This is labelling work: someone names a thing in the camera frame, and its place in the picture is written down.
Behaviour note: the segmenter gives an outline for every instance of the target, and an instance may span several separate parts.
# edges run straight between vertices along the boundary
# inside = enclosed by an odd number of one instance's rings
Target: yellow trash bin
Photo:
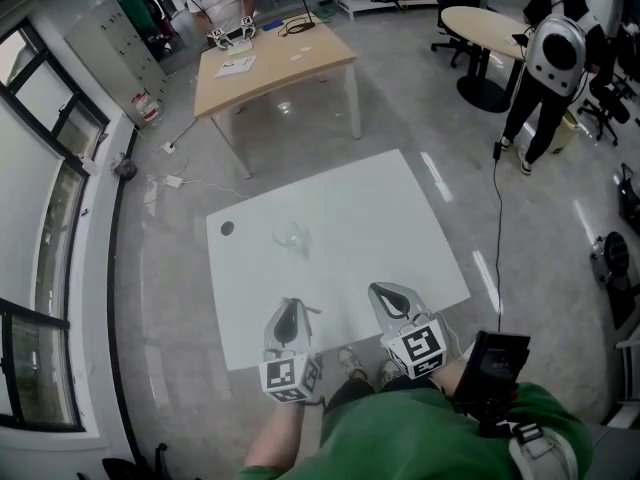
[[[560,153],[578,133],[578,130],[580,130],[580,126],[578,125],[576,116],[573,115],[573,112],[567,110],[562,117],[560,126],[556,129],[556,133],[547,151],[553,154]]]

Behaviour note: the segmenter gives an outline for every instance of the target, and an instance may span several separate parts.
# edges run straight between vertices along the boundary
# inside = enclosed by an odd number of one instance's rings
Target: blue object
[[[267,25],[262,27],[262,30],[264,30],[266,32],[267,30],[271,30],[272,28],[281,27],[282,25],[284,25],[284,21],[276,20],[276,21],[272,21],[271,23],[268,23]]]

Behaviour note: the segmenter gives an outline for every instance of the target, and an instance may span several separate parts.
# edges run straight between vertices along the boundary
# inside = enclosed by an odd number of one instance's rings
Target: metal cabinet
[[[67,42],[100,85],[140,127],[132,103],[145,90],[162,103],[167,77],[117,0],[107,0],[78,20]]]

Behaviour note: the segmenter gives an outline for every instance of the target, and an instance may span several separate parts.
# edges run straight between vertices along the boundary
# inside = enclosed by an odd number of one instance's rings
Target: round table
[[[518,82],[524,58],[513,41],[513,34],[523,34],[527,25],[497,12],[477,7],[449,7],[442,11],[442,21],[460,37],[473,43],[469,70],[458,80],[458,91],[472,105],[488,112],[504,112]],[[491,52],[514,59],[506,89],[487,80]]]

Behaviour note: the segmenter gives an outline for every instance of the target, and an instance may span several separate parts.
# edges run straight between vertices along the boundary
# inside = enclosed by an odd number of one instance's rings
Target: plastic water bottle
[[[136,94],[135,98],[131,100],[131,103],[135,105],[138,114],[140,114],[147,123],[150,123],[160,115],[160,104],[156,100],[151,99],[151,95],[146,89],[142,94]]]

